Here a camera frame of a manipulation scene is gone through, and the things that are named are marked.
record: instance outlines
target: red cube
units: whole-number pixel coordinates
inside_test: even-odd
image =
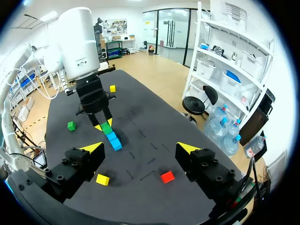
[[[171,171],[166,172],[165,174],[161,175],[160,177],[161,177],[161,180],[165,184],[175,179],[175,177]]]

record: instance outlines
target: stacked blue cubes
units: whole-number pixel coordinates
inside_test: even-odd
[[[121,142],[119,141],[114,132],[110,132],[106,136],[115,151],[120,150],[122,148]]]

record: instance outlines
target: wooden floor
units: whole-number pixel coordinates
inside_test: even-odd
[[[145,52],[127,55],[121,59],[110,60],[109,64],[110,66],[115,64],[116,69],[124,70],[160,96],[174,109],[179,112],[184,112],[181,97],[186,84],[185,79],[188,76],[189,68],[157,55],[149,56]],[[49,88],[48,92],[51,95],[55,94],[54,88]],[[34,105],[27,120],[22,126],[30,133],[36,144],[40,143],[39,145],[44,147],[44,136],[50,100],[41,96],[38,91],[31,93],[30,97],[34,99]],[[202,130],[205,119],[202,116],[195,116],[195,119],[198,128]],[[249,159],[245,157],[244,149],[241,145],[239,145],[237,154],[230,159],[246,174]],[[265,163],[261,158],[256,163],[256,170],[259,177],[263,177],[264,167]],[[252,211],[253,202],[254,200],[247,205],[248,215]]]

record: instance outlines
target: bulletin board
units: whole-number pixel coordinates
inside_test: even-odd
[[[127,34],[127,19],[104,20],[102,27],[106,36]]]

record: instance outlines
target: black chair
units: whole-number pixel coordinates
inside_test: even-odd
[[[203,86],[203,90],[207,96],[207,99],[209,99],[210,103],[214,105],[218,100],[218,94],[216,90],[211,86]],[[202,102],[200,99],[197,99],[193,96],[185,97],[182,101],[182,106],[188,113],[185,113],[184,116],[192,123],[197,124],[196,120],[191,115],[202,115],[205,111],[204,103],[207,101],[207,99]]]

